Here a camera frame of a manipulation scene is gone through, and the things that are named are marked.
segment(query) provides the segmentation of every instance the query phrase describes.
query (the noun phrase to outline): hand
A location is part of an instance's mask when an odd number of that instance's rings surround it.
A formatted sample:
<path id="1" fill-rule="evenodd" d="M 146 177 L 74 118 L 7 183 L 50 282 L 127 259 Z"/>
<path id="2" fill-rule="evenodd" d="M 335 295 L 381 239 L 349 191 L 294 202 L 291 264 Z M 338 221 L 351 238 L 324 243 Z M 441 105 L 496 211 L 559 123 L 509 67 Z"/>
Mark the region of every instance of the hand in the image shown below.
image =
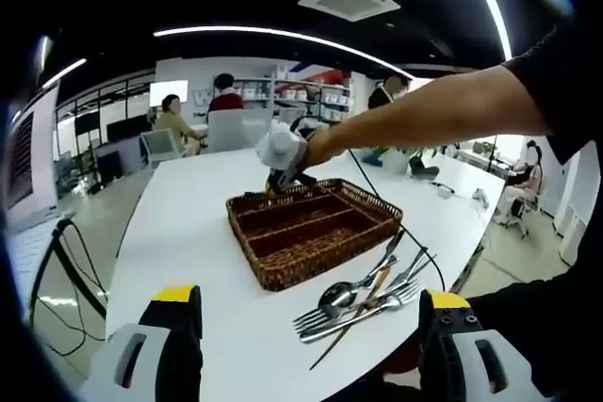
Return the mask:
<path id="1" fill-rule="evenodd" d="M 332 157 L 339 155 L 343 150 L 338 150 L 333 144 L 331 129 L 318 129 L 308 137 L 308 147 L 305 151 L 302 165 L 313 167 L 322 164 Z"/>

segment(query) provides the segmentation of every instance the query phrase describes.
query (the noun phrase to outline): chopstick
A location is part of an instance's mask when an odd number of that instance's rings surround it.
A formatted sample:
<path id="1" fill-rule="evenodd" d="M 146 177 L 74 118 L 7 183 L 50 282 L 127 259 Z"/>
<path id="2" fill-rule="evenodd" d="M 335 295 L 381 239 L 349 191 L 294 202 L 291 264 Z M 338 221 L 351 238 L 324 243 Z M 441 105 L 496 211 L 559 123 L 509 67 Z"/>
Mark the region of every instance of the chopstick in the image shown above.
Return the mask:
<path id="1" fill-rule="evenodd" d="M 389 275 L 390 271 L 391 271 L 391 267 L 388 267 L 384 271 L 381 272 L 381 275 L 379 275 L 379 278 L 377 279 L 377 282 L 373 285 L 373 288 L 371 289 L 370 293 L 368 294 L 367 299 L 373 298 L 375 296 L 375 294 L 377 294 L 377 291 L 379 291 L 379 289 L 381 289 L 381 286 L 383 286 L 383 283 L 385 282 L 385 279 Z M 354 318 L 358 317 L 360 314 L 362 314 L 362 312 L 365 310 L 365 308 L 366 308 L 365 305 L 363 305 L 360 308 L 358 308 L 358 310 L 356 310 L 356 313 L 354 314 Z M 329 353 L 331 352 L 331 350 L 333 350 L 335 348 L 335 346 L 343 339 L 343 337 L 346 335 L 346 333 L 348 331 L 350 331 L 351 327 L 352 327 L 352 325 L 350 325 L 348 327 L 345 327 L 344 329 L 342 329 L 339 332 L 339 334 L 333 340 L 333 342 L 327 347 L 327 349 L 324 352 L 322 352 L 322 355 L 320 355 L 318 357 L 318 359 L 314 362 L 314 364 L 312 364 L 310 366 L 310 370 L 312 370 L 315 367 L 317 367 L 317 365 L 322 360 L 324 360 L 327 355 L 329 355 Z"/>

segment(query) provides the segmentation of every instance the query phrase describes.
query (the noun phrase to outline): spoon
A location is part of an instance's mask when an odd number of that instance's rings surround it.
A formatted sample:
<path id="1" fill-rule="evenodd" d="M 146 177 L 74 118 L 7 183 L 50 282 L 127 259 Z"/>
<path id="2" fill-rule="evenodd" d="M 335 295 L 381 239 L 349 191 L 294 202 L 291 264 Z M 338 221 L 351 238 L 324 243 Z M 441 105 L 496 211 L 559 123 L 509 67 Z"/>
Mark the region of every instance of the spoon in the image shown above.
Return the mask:
<path id="1" fill-rule="evenodd" d="M 370 271 L 363 279 L 358 282 L 340 281 L 330 286 L 318 301 L 318 307 L 323 306 L 337 306 L 339 308 L 346 308 L 350 306 L 355 300 L 358 290 L 361 288 L 368 288 L 374 282 L 374 277 L 382 270 L 391 267 L 398 261 L 395 255 L 389 255 L 381 265 L 376 266 Z"/>

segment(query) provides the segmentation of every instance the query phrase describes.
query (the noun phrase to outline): fork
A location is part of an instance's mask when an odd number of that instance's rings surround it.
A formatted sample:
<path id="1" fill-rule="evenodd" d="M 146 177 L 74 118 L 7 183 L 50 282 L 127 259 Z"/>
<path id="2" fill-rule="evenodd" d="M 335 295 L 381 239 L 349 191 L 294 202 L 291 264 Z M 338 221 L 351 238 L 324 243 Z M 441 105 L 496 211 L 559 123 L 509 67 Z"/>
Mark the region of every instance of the fork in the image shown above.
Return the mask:
<path id="1" fill-rule="evenodd" d="M 368 310 L 366 313 L 322 329 L 303 330 L 300 332 L 300 339 L 304 344 L 311 344 L 326 338 L 345 327 L 356 325 L 384 311 L 397 311 L 413 301 L 422 290 L 423 286 L 418 280 L 410 280 L 399 292 L 381 298 L 377 306 Z"/>
<path id="2" fill-rule="evenodd" d="M 422 270 L 423 266 L 419 268 L 420 265 L 426 265 L 425 260 L 427 256 L 423 252 L 419 252 L 415 257 L 411 265 L 406 268 L 406 270 L 400 272 L 398 276 L 392 280 L 387 289 L 378 295 L 378 297 L 385 297 L 389 294 L 393 294 L 402 289 L 402 287 L 413 278 L 420 270 Z M 349 308 L 340 308 L 333 305 L 324 305 L 320 306 L 293 321 L 293 328 L 295 331 L 303 331 L 309 329 L 315 329 L 321 327 L 322 325 L 334 322 L 339 319 L 341 316 L 348 314 L 352 311 L 357 310 L 361 306 L 369 306 L 374 303 L 376 298 L 370 298 L 360 303 L 356 303 L 351 305 Z"/>

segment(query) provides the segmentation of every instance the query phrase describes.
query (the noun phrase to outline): wicker basket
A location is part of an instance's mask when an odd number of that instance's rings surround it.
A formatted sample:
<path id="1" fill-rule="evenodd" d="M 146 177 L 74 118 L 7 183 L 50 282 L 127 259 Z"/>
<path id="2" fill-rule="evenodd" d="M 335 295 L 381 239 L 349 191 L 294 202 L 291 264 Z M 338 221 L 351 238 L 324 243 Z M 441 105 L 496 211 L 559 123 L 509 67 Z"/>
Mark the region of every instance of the wicker basket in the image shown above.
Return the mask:
<path id="1" fill-rule="evenodd" d="M 294 185 L 283 195 L 226 202 L 228 219 L 265 289 L 308 280 L 394 235 L 402 211 L 342 179 Z"/>

